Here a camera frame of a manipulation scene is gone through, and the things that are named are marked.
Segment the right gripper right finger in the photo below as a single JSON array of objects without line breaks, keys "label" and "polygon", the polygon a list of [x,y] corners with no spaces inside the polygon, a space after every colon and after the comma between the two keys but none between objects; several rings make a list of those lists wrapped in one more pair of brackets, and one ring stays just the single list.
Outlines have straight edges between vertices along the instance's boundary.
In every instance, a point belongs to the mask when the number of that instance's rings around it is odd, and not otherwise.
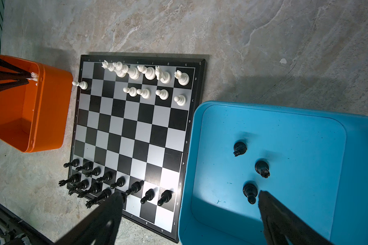
[{"label": "right gripper right finger", "polygon": [[269,192],[259,192],[258,206],[268,245],[331,244]]}]

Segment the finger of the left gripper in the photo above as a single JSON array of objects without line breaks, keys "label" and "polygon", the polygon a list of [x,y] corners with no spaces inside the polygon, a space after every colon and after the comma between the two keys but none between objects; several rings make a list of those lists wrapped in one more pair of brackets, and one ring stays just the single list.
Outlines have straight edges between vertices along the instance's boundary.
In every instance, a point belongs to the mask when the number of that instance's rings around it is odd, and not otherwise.
[{"label": "finger of the left gripper", "polygon": [[2,83],[0,84],[0,92],[7,90],[7,89],[27,85],[27,84],[29,84],[29,81],[27,79],[20,79],[20,80],[13,81],[13,82]]},{"label": "finger of the left gripper", "polygon": [[4,71],[0,71],[0,77],[5,77],[5,76],[10,76],[10,77],[31,77],[31,73],[21,69],[15,65],[12,65],[10,63],[8,63],[7,61],[4,61],[0,58],[0,67],[12,70],[12,71],[16,71],[16,73],[13,72],[4,72]]}]

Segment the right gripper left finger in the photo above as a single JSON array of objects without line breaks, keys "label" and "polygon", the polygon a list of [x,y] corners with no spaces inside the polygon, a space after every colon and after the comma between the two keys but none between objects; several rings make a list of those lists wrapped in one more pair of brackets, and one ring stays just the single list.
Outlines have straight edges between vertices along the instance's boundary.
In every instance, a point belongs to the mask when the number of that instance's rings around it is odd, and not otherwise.
[{"label": "right gripper left finger", "polygon": [[123,203],[121,193],[112,194],[55,244],[113,245],[122,219]]}]

